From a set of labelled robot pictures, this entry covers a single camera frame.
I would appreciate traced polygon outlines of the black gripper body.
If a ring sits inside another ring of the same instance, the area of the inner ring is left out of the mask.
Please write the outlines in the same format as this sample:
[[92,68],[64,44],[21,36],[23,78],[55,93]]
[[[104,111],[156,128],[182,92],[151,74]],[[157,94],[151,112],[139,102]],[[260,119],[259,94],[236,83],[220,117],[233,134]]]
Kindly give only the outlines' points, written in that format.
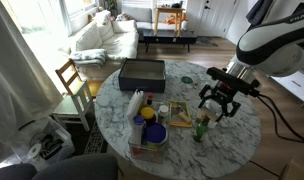
[[222,109],[222,106],[224,104],[229,104],[234,101],[233,98],[236,95],[236,91],[223,90],[221,88],[218,88],[217,84],[215,87],[211,87],[210,85],[206,84],[199,93],[199,97],[202,98],[211,95],[211,98],[208,100],[214,100],[221,106]]

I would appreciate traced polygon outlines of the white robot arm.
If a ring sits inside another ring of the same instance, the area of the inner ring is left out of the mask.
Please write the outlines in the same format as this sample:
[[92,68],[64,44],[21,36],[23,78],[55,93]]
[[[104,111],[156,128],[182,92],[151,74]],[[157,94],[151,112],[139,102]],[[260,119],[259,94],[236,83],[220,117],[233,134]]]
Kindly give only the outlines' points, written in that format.
[[237,92],[257,97],[260,83],[253,76],[255,69],[269,76],[284,77],[304,65],[304,11],[283,19],[259,25],[247,31],[238,41],[234,57],[225,70],[207,69],[217,80],[214,87],[205,85],[199,93],[205,102],[213,100],[221,106],[221,116],[233,117],[241,106],[233,100]]

